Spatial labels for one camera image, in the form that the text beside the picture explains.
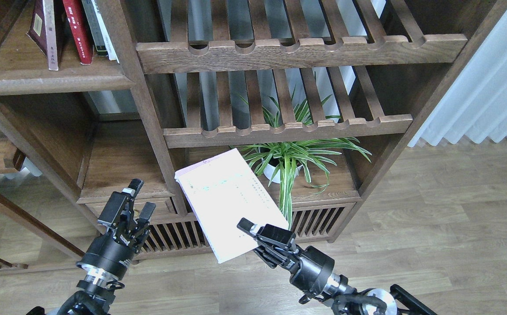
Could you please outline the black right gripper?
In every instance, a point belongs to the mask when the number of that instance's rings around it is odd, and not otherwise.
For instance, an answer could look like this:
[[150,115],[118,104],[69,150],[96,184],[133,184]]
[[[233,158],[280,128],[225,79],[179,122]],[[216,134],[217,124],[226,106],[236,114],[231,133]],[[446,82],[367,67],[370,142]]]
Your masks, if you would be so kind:
[[259,247],[254,252],[266,265],[289,271],[290,283],[309,298],[336,293],[335,261],[313,246],[298,247],[292,231],[270,224],[260,227],[245,217],[239,220],[237,228],[257,241]]

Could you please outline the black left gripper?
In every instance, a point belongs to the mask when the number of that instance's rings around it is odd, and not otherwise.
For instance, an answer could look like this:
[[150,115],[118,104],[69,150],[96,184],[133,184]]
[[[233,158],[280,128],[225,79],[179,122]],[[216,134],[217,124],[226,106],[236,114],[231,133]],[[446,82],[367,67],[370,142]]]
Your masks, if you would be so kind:
[[134,178],[122,192],[112,193],[98,217],[98,223],[107,227],[106,233],[92,241],[77,267],[88,274],[102,269],[109,274],[108,279],[124,277],[150,233],[148,224],[157,207],[153,202],[145,202],[139,218],[134,219],[134,201],[143,185],[142,179]]

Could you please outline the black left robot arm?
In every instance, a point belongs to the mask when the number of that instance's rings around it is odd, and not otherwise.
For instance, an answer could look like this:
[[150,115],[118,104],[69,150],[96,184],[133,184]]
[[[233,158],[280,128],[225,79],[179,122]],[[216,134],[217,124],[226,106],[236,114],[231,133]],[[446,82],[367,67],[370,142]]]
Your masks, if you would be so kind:
[[98,223],[104,235],[96,237],[77,267],[87,271],[79,288],[52,315],[106,315],[115,299],[114,292],[125,286],[120,281],[134,256],[140,252],[149,231],[149,220],[156,205],[146,202],[134,220],[134,202],[144,182],[133,179],[122,192],[113,192]]

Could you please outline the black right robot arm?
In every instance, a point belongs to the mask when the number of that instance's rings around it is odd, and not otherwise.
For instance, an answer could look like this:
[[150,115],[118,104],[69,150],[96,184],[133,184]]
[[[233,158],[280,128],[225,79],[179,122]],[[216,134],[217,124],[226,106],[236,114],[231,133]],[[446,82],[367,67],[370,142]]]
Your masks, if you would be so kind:
[[254,249],[269,267],[290,272],[290,283],[303,292],[300,304],[312,299],[330,307],[335,315],[432,315],[433,311],[399,285],[389,291],[370,288],[357,291],[348,278],[335,274],[335,261],[313,246],[298,247],[296,234],[266,224],[261,227],[242,218],[238,229],[257,241]]

